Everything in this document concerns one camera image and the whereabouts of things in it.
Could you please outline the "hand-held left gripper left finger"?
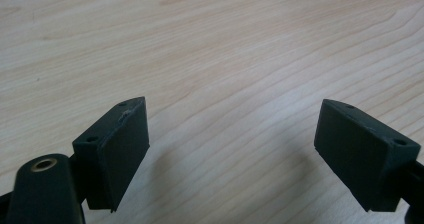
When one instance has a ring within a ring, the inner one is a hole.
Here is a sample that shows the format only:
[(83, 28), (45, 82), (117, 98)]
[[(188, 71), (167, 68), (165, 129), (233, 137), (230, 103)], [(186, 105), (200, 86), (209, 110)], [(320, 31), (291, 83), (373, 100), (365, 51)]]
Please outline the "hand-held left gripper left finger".
[(149, 149), (145, 99), (115, 105), (72, 145), (88, 207), (115, 211)]

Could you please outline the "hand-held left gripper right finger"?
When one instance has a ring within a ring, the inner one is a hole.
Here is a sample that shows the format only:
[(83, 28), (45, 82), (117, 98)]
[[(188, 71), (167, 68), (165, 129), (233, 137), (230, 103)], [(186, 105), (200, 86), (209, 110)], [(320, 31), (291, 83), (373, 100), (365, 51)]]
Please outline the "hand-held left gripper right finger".
[(314, 147), (366, 211), (421, 210), (421, 146), (349, 104), (322, 102)]

